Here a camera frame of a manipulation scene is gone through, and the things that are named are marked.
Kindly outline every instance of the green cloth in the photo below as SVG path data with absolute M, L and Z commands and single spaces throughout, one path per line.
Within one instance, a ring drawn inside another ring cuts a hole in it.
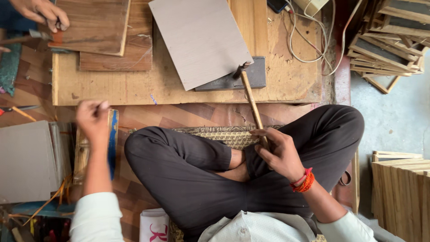
M 6 92 L 13 96 L 15 92 L 15 79 L 18 73 L 19 57 L 21 55 L 21 44 L 7 44 L 5 47 L 10 49 L 11 52 L 3 53 L 2 55 L 0 62 L 0 87 L 3 87 Z

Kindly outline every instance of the knee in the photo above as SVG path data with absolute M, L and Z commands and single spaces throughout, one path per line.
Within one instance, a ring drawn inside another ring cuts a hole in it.
M 322 107 L 326 108 L 326 114 L 332 117 L 332 121 L 340 124 L 340 128 L 344 128 L 351 132 L 351 135 L 361 138 L 364 132 L 364 118 L 360 111 L 351 106 L 336 104 Z
M 137 149 L 147 149 L 154 142 L 162 142 L 164 138 L 163 128 L 156 126 L 142 128 L 130 134 L 124 144 L 124 152 L 129 153 Z

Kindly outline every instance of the shirt sleeve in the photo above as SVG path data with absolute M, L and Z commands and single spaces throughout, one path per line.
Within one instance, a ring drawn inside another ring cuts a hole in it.
M 71 242 L 123 242 L 118 198 L 113 192 L 82 197 L 70 227 Z
M 376 242 L 373 230 L 350 212 L 335 222 L 320 223 L 317 221 L 316 224 L 329 242 Z

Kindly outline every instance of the orange beaded bracelet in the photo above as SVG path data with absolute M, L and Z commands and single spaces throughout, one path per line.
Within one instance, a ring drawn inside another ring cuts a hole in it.
M 312 186 L 313 181 L 315 181 L 315 177 L 311 171 L 300 186 L 295 186 L 293 183 L 290 183 L 290 186 L 293 188 L 293 192 L 307 192 Z

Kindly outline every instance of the electrical wire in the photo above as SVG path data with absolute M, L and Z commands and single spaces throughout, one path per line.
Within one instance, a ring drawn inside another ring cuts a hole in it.
M 290 52 L 291 52 L 291 54 L 297 59 L 297 60 L 299 60 L 300 62 L 304 62 L 304 63 L 311 63 L 311 62 L 315 62 L 315 61 L 318 61 L 318 60 L 320 60 L 321 58 L 323 58 L 324 59 L 324 61 L 328 64 L 328 66 L 329 66 L 329 69 L 330 69 L 330 73 L 329 74 L 323 74 L 323 76 L 330 76 L 330 75 L 332 75 L 333 73 L 335 73 L 336 72 L 336 70 L 338 69 L 338 67 L 339 67 L 339 65 L 340 65 L 340 63 L 341 63 L 341 61 L 342 61 L 342 58 L 343 58 L 343 55 L 344 55 L 344 51 L 345 51 L 345 32 L 346 32 L 346 29 L 347 29 L 347 27 L 348 27 L 348 25 L 349 25 L 349 23 L 351 22 L 351 20 L 352 20 L 352 18 L 354 17 L 354 15 L 355 15 L 355 13 L 357 12 L 357 10 L 358 10 L 358 7 L 360 6 L 360 4 L 361 4 L 361 2 L 362 2 L 362 0 L 359 0 L 358 2 L 357 2 L 357 4 L 356 4 L 356 6 L 355 6 L 355 8 L 354 8 L 354 10 L 352 11 L 352 13 L 351 13 L 351 15 L 350 15 L 350 17 L 349 17 L 349 19 L 348 19 L 348 21 L 347 21 L 347 23 L 346 23 L 346 25 L 345 25 L 345 27 L 344 27 L 344 29 L 343 29 L 343 31 L 342 31 L 342 50 L 341 50 L 341 57 L 340 57 L 340 59 L 339 59 L 339 61 L 338 61 L 338 64 L 336 65 L 336 67 L 333 69 L 332 68 L 332 65 L 328 62 L 328 60 L 327 60 L 327 58 L 326 58 L 326 52 L 327 52 L 327 49 L 328 49 L 328 45 L 330 44 L 330 39 L 331 39 L 331 35 L 332 35 L 332 31 L 333 31 L 333 27 L 334 27 L 334 24 L 335 24 L 335 10 L 336 10 L 336 2 L 335 2 L 335 0 L 332 0 L 333 1 L 333 17 L 332 17 L 332 26 L 331 26 L 331 28 L 330 28 L 330 31 L 329 31 L 329 37 L 328 37 L 328 39 L 327 39 L 327 34 L 326 34 L 326 31 L 325 31 L 325 26 L 324 26 L 324 24 L 323 23 L 321 23 L 320 21 L 318 21 L 316 18 L 314 18 L 314 17 L 312 17 L 312 16 L 309 16 L 307 13 L 306 13 L 306 10 L 307 10 L 307 8 L 308 8 L 308 6 L 310 5 L 310 3 L 312 2 L 312 0 L 311 1 L 309 1 L 309 3 L 306 5 L 306 7 L 305 7 L 305 9 L 304 9 L 304 15 L 301 15 L 301 14 L 298 14 L 298 13 L 296 13 L 295 11 L 294 11 L 294 7 L 293 7 L 293 5 L 291 4 L 291 2 L 289 1 L 289 0 L 285 0 L 290 6 L 291 6 L 291 11 L 288 11 L 289 13 L 292 13 L 293 14 L 293 16 L 294 16 L 294 21 L 293 21 L 293 29 L 292 29 L 292 31 L 291 31 L 291 34 L 290 34 L 290 38 L 289 38 L 289 49 L 290 49 Z M 324 42 L 323 42 L 323 49 L 324 49 L 324 52 L 322 52 L 321 50 L 319 50 L 314 44 L 312 44 L 298 29 L 297 29 L 297 27 L 296 27 L 296 15 L 298 15 L 298 16 L 301 16 L 301 17 L 304 17 L 304 18 L 307 18 L 307 19 L 310 19 L 310 20 L 313 20 L 313 21 L 315 21 L 316 23 L 318 23 L 320 26 L 321 26 L 321 29 L 322 29 L 322 34 L 323 34 L 323 38 L 324 38 Z M 293 33 L 294 33 L 294 30 L 297 30 L 297 32 L 318 52 L 318 54 L 320 54 L 320 56 L 319 57 L 317 57 L 316 59 L 314 59 L 314 60 L 311 60 L 311 61 L 304 61 L 304 60 L 302 60 L 302 59 L 300 59 L 300 58 L 298 58 L 297 56 L 296 56 L 296 54 L 294 53 L 294 51 L 293 51 L 293 49 L 292 49 L 292 36 L 293 36 Z

